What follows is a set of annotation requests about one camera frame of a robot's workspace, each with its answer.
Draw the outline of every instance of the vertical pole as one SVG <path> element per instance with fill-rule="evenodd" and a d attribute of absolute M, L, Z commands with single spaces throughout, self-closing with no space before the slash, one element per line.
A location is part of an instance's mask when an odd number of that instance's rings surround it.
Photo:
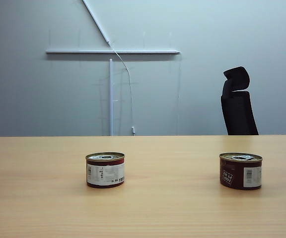
<path fill-rule="evenodd" d="M 113 135 L 113 62 L 109 64 L 110 135 Z"/>

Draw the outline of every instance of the can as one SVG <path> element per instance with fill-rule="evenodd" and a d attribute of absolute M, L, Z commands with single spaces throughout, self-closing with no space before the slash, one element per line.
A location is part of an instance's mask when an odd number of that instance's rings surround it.
<path fill-rule="evenodd" d="M 219 157 L 222 185 L 241 190 L 261 188 L 261 156 L 247 153 L 223 153 Z"/>
<path fill-rule="evenodd" d="M 100 152 L 87 155 L 85 159 L 88 186 L 108 188 L 124 183 L 124 154 Z"/>

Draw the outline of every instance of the chair backrest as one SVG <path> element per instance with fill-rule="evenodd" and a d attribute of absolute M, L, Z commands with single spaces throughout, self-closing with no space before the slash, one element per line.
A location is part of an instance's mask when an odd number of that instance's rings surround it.
<path fill-rule="evenodd" d="M 258 135 L 249 92 L 234 92 L 249 86 L 250 78 L 246 69 L 232 68 L 223 74 L 227 81 L 222 90 L 221 107 L 228 135 Z"/>

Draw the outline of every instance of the metal rim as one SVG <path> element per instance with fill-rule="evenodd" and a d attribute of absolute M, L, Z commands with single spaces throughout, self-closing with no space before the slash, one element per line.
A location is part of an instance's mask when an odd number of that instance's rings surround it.
<path fill-rule="evenodd" d="M 93 156 L 101 156 L 100 159 L 93 159 L 91 157 Z M 92 162 L 110 162 L 110 161 L 117 161 L 124 159 L 124 154 L 119 153 L 119 152 L 99 152 L 99 153 L 94 153 L 87 155 L 85 157 L 87 161 L 92 161 Z"/>
<path fill-rule="evenodd" d="M 235 160 L 232 158 L 226 158 L 225 157 L 225 156 L 243 156 L 243 155 L 252 156 L 255 160 Z M 249 153 L 239 153 L 239 152 L 222 153 L 219 155 L 219 157 L 222 160 L 227 160 L 227 161 L 232 161 L 232 162 L 237 162 L 237 163 L 257 163 L 257 162 L 262 161 L 262 157 L 259 155 L 254 155 L 254 154 L 249 154 Z"/>

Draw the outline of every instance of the white pipe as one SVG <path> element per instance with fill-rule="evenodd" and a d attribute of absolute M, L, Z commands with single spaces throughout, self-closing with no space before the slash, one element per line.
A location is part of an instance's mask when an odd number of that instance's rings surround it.
<path fill-rule="evenodd" d="M 180 51 L 176 50 L 119 50 L 116 51 L 118 54 L 132 54 L 132 55 L 153 55 L 153 54 L 170 54 L 170 55 L 177 55 Z M 89 50 L 78 50 L 78 49 L 48 49 L 46 50 L 47 54 L 114 54 L 114 51 L 105 51 L 105 50 L 97 50 L 97 51 L 89 51 Z"/>
<path fill-rule="evenodd" d="M 102 30 L 102 28 L 101 28 L 99 22 L 97 21 L 97 19 L 96 19 L 95 16 L 94 16 L 94 13 L 90 10 L 90 6 L 87 4 L 87 2 L 86 2 L 85 0 L 82 0 L 82 1 L 83 1 L 84 5 L 86 6 L 86 8 L 88 9 L 88 12 L 90 13 L 90 15 L 91 15 L 92 19 L 94 20 L 95 24 L 97 25 L 99 31 L 101 32 L 101 34 L 102 34 L 104 40 L 106 41 L 106 43 L 107 43 L 109 46 L 111 46 L 108 37 L 106 36 L 106 34 L 104 33 L 104 31 Z"/>
<path fill-rule="evenodd" d="M 110 93 L 110 135 L 113 135 L 113 62 L 109 64 L 109 93 Z"/>

